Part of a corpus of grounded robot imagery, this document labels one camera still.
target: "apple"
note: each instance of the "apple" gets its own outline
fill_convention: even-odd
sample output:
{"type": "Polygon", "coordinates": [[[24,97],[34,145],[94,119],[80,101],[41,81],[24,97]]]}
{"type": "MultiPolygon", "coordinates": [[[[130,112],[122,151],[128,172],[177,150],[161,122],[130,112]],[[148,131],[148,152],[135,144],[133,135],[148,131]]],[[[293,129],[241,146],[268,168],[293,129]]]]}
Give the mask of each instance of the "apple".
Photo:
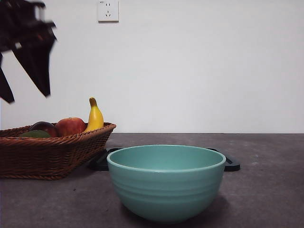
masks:
{"type": "Polygon", "coordinates": [[[55,125],[57,133],[60,137],[72,134],[78,134],[86,129],[85,122],[78,117],[70,117],[59,120],[55,125]]]}
{"type": "Polygon", "coordinates": [[[57,130],[55,128],[55,126],[49,122],[44,122],[44,121],[40,121],[37,122],[35,124],[33,124],[30,128],[29,131],[34,131],[34,130],[42,130],[47,132],[50,137],[58,137],[58,133],[57,130]]]}

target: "banana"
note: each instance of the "banana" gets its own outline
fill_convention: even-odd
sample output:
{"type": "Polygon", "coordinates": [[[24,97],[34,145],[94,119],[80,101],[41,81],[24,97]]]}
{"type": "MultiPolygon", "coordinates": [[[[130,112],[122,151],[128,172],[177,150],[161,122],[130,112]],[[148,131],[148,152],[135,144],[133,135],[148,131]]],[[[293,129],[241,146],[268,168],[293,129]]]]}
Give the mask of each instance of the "banana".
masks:
{"type": "Polygon", "coordinates": [[[84,132],[89,132],[98,128],[102,128],[104,126],[104,117],[97,106],[95,98],[90,97],[89,101],[91,105],[91,111],[89,122],[84,132]]]}

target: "bowl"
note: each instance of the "bowl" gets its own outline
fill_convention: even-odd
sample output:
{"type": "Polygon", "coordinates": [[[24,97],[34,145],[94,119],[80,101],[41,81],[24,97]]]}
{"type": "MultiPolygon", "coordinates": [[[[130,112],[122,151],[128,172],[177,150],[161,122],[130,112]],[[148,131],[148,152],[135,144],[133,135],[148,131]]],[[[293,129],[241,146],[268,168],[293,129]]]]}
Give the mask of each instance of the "bowl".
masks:
{"type": "Polygon", "coordinates": [[[226,157],[184,145],[145,145],[107,156],[115,192],[133,213],[174,224],[201,213],[216,197],[226,157]]]}

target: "woven basket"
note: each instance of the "woven basket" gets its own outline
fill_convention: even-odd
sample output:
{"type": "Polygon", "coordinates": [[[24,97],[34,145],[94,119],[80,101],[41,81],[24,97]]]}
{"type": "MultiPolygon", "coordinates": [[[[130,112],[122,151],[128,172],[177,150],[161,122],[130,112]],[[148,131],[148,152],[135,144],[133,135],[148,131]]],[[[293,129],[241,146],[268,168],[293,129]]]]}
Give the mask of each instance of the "woven basket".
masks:
{"type": "Polygon", "coordinates": [[[58,138],[17,137],[30,126],[0,131],[0,178],[58,180],[105,147],[115,124],[58,138]]]}

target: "electrical outlet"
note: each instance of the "electrical outlet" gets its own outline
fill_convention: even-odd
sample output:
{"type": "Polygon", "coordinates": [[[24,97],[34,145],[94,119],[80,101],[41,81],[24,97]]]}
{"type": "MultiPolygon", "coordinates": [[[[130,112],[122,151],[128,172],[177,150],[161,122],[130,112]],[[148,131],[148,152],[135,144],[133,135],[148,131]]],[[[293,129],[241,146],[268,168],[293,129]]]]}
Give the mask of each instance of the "electrical outlet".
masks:
{"type": "Polygon", "coordinates": [[[97,5],[98,22],[118,22],[119,21],[118,0],[100,0],[97,5]]]}

